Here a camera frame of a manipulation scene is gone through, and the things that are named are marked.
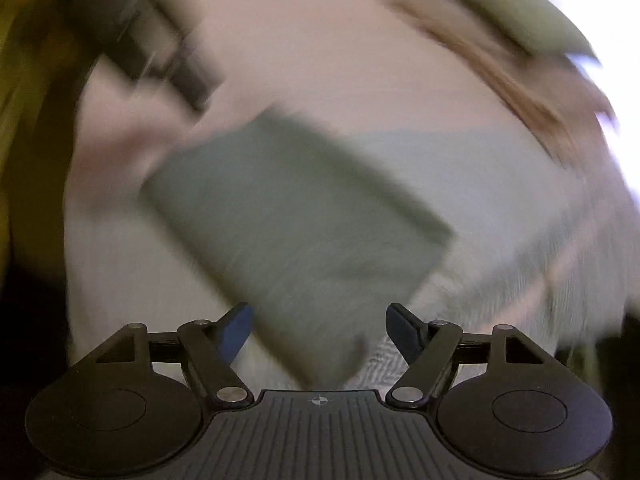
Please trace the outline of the grey-green skirt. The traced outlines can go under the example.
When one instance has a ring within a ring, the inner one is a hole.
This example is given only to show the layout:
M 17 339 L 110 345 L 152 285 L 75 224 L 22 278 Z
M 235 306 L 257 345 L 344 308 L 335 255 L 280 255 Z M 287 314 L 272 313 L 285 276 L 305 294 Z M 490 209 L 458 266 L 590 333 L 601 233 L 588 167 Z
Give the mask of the grey-green skirt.
M 349 146 L 267 110 L 171 154 L 142 193 L 296 380 L 354 376 L 452 231 Z

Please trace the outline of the striped pink grey bedspread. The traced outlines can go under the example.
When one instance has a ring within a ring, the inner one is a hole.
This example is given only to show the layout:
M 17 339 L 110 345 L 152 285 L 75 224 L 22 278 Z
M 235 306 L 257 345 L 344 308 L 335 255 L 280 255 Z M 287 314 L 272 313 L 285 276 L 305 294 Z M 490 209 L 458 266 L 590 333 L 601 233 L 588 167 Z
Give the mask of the striped pink grey bedspread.
M 512 324 L 547 351 L 617 332 L 639 292 L 639 217 L 608 158 L 552 159 L 457 55 L 387 0 L 178 0 L 218 78 L 194 118 L 166 84 L 128 84 L 107 60 L 82 88 L 66 188 L 70 358 L 119 327 L 174 330 L 230 300 L 142 193 L 171 154 L 267 110 L 361 155 L 452 231 L 401 302 L 469 332 Z M 255 332 L 236 368 L 250 388 L 300 384 Z M 404 363 L 386 337 L 336 388 L 389 387 Z

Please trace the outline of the green checked pillow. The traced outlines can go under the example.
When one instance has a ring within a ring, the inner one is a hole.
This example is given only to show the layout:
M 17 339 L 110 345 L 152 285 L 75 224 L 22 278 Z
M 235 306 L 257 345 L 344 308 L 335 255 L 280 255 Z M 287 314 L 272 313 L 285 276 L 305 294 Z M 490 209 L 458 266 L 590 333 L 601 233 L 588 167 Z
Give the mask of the green checked pillow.
M 549 0 L 465 0 L 530 55 L 597 57 L 580 29 Z

